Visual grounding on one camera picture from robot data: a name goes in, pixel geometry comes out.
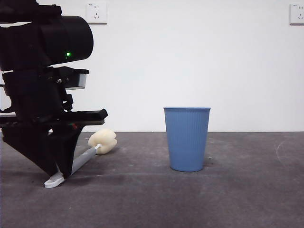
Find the ribbed cup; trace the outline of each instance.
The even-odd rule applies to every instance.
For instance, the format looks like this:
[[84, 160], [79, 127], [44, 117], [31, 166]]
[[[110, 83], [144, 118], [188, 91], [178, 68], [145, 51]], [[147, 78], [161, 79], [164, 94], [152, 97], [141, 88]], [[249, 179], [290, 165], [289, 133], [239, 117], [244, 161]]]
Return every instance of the ribbed cup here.
[[203, 168], [210, 108], [164, 108], [170, 166], [184, 172]]

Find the wall outlet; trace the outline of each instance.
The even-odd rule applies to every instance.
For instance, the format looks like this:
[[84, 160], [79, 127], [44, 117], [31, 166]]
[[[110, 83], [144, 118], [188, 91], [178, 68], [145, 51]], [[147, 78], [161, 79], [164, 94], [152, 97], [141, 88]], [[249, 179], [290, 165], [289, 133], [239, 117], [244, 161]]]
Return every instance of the wall outlet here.
[[290, 4], [289, 24], [304, 25], [304, 4]]
[[106, 2], [90, 2], [86, 5], [86, 21], [89, 24], [106, 24], [108, 6]]

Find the gray floor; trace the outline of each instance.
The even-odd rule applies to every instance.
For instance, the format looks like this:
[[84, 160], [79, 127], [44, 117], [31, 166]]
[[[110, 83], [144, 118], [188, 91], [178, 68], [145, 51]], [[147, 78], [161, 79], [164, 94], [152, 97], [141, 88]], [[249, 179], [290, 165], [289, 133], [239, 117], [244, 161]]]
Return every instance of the gray floor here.
[[209, 133], [205, 167], [194, 173], [169, 168], [165, 133], [117, 139], [54, 189], [2, 143], [1, 227], [304, 227], [304, 133]]

